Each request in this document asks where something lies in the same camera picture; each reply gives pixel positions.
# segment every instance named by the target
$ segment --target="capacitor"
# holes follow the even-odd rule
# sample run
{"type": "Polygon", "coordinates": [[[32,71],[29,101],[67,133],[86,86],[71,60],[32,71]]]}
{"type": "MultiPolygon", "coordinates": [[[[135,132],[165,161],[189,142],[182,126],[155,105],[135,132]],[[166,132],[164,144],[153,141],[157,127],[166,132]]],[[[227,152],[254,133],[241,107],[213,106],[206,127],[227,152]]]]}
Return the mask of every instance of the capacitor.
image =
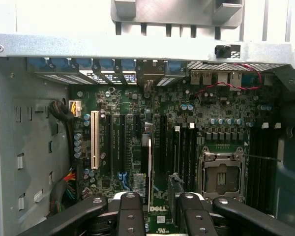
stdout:
{"type": "Polygon", "coordinates": [[[75,139],[75,140],[79,140],[81,137],[82,137],[81,134],[75,134],[75,135],[74,135],[74,139],[75,139]]]}
{"type": "Polygon", "coordinates": [[[188,105],[188,110],[190,110],[190,111],[193,110],[193,106],[191,104],[188,105]]]}
{"type": "Polygon", "coordinates": [[[76,147],[74,147],[74,151],[75,152],[79,152],[81,150],[81,146],[76,146],[76,147]]]}
{"type": "Polygon", "coordinates": [[[85,114],[85,115],[83,116],[83,119],[84,119],[84,120],[89,120],[89,119],[90,119],[90,114],[85,114]]]}
{"type": "Polygon", "coordinates": [[[183,111],[186,111],[186,110],[187,110],[187,105],[186,105],[186,104],[182,104],[180,107],[181,107],[181,109],[182,109],[183,111]]]}
{"type": "Polygon", "coordinates": [[[95,173],[94,173],[94,171],[90,171],[88,175],[89,175],[90,177],[94,177],[95,173]]]}
{"type": "Polygon", "coordinates": [[[74,146],[79,146],[81,144],[81,140],[74,141],[74,146]]]}
{"type": "Polygon", "coordinates": [[[224,123],[224,120],[223,120],[223,119],[218,119],[218,120],[217,120],[217,123],[218,123],[218,124],[223,124],[223,123],[224,123]]]}
{"type": "Polygon", "coordinates": [[[237,124],[237,125],[241,125],[241,120],[240,119],[235,119],[234,123],[237,124]]]}
{"type": "Polygon", "coordinates": [[[76,153],[74,154],[74,157],[75,157],[75,158],[80,158],[81,155],[82,155],[81,152],[76,152],[76,153]]]}
{"type": "Polygon", "coordinates": [[[85,121],[83,122],[83,125],[86,126],[86,127],[89,126],[89,120],[85,120],[85,121]]]}
{"type": "Polygon", "coordinates": [[[225,123],[228,124],[228,125],[232,125],[233,120],[228,118],[228,119],[225,120],[225,123]]]}
{"type": "Polygon", "coordinates": [[[89,169],[84,169],[83,173],[84,173],[85,175],[88,175],[88,174],[89,174],[89,169]]]}
{"type": "Polygon", "coordinates": [[[258,108],[258,110],[260,110],[260,111],[265,111],[265,110],[266,110],[266,105],[261,105],[261,104],[259,104],[259,105],[257,106],[257,108],[258,108]]]}
{"type": "Polygon", "coordinates": [[[253,122],[246,122],[246,126],[248,126],[248,127],[254,127],[254,124],[253,124],[253,122]]]}
{"type": "Polygon", "coordinates": [[[215,119],[211,118],[209,119],[210,124],[215,124],[215,119]]]}
{"type": "Polygon", "coordinates": [[[105,157],[106,157],[106,153],[103,152],[102,154],[100,154],[100,159],[103,160],[105,157]]]}

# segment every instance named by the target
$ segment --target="white pci slot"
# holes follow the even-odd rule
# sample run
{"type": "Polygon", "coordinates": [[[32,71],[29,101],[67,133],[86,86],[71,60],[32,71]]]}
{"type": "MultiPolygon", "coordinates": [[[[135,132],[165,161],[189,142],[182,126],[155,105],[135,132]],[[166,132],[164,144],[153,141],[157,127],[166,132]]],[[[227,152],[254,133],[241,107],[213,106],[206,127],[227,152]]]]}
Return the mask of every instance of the white pci slot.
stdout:
{"type": "Polygon", "coordinates": [[[90,134],[91,134],[91,168],[98,169],[99,168],[99,111],[91,111],[91,126],[90,126],[90,134]]]}

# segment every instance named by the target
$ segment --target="black pcie slot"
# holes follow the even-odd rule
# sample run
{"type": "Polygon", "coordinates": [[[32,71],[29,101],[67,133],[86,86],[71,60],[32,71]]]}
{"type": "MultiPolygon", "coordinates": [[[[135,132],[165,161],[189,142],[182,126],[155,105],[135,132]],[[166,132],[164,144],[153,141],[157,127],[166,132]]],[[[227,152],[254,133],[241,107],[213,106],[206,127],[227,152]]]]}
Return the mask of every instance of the black pcie slot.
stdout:
{"type": "Polygon", "coordinates": [[[160,134],[159,134],[159,171],[166,173],[166,132],[167,132],[167,116],[161,116],[160,134]]]}
{"type": "Polygon", "coordinates": [[[107,165],[110,167],[110,173],[113,175],[113,136],[114,136],[114,127],[113,127],[113,116],[107,115],[107,131],[108,131],[108,159],[106,160],[107,165]]]}
{"type": "Polygon", "coordinates": [[[125,166],[126,166],[126,115],[120,115],[119,117],[120,121],[120,133],[119,133],[119,155],[120,155],[120,160],[121,160],[121,165],[120,165],[120,171],[121,173],[125,172],[125,166]]]}
{"type": "Polygon", "coordinates": [[[179,164],[180,164],[180,132],[175,131],[173,128],[173,154],[174,154],[174,168],[173,173],[179,172],[179,164]]]}
{"type": "Polygon", "coordinates": [[[183,187],[186,189],[188,179],[188,151],[189,151],[189,134],[188,129],[183,128],[180,132],[181,149],[180,149],[180,165],[179,176],[183,177],[183,187]]]}
{"type": "Polygon", "coordinates": [[[194,183],[196,176],[196,160],[197,160],[197,130],[189,130],[189,151],[188,151],[188,180],[187,191],[194,191],[194,183]]]}
{"type": "Polygon", "coordinates": [[[140,139],[142,136],[142,131],[141,131],[142,128],[141,128],[141,119],[139,115],[133,116],[133,129],[136,134],[136,137],[140,139]]]}

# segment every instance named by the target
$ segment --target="circuit board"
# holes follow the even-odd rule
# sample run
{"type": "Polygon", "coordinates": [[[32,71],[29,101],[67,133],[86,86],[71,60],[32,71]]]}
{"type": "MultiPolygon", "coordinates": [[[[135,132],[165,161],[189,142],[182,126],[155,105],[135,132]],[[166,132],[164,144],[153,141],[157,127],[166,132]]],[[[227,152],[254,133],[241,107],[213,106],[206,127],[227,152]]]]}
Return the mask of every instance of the circuit board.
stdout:
{"type": "Polygon", "coordinates": [[[178,233],[168,204],[168,175],[178,173],[185,191],[202,194],[204,147],[212,153],[234,153],[238,147],[249,153],[250,128],[276,123],[278,82],[259,90],[215,86],[198,94],[205,87],[190,84],[190,78],[151,93],[137,85],[72,86],[71,99],[82,105],[74,121],[74,133],[81,135],[75,157],[83,162],[82,198],[96,194],[110,201],[120,191],[138,192],[149,233],[178,233]],[[90,161],[92,111],[100,112],[97,170],[90,161]]]}

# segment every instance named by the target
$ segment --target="red cable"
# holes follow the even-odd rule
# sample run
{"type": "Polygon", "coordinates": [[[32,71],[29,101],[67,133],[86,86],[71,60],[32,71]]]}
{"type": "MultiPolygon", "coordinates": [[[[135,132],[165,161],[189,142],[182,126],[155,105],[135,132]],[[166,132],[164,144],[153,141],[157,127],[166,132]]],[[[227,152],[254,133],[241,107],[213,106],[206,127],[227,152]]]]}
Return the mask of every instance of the red cable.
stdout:
{"type": "Polygon", "coordinates": [[[250,87],[250,88],[244,88],[244,87],[236,87],[236,86],[233,86],[231,84],[227,84],[225,82],[217,82],[213,85],[209,85],[209,86],[206,86],[204,89],[200,90],[197,94],[196,94],[196,97],[198,97],[200,95],[200,93],[204,92],[205,90],[207,90],[208,88],[211,88],[211,87],[214,87],[216,85],[220,85],[220,84],[224,84],[226,86],[229,86],[229,87],[232,87],[232,88],[236,88],[236,89],[241,89],[241,90],[256,90],[256,89],[260,89],[261,86],[262,86],[262,76],[261,76],[261,73],[259,71],[257,71],[256,69],[254,69],[253,67],[249,66],[249,65],[246,65],[246,64],[239,64],[239,63],[234,63],[234,65],[240,65],[240,66],[243,66],[251,71],[255,71],[257,74],[258,74],[258,77],[259,77],[259,83],[260,85],[257,86],[257,87],[250,87]]]}

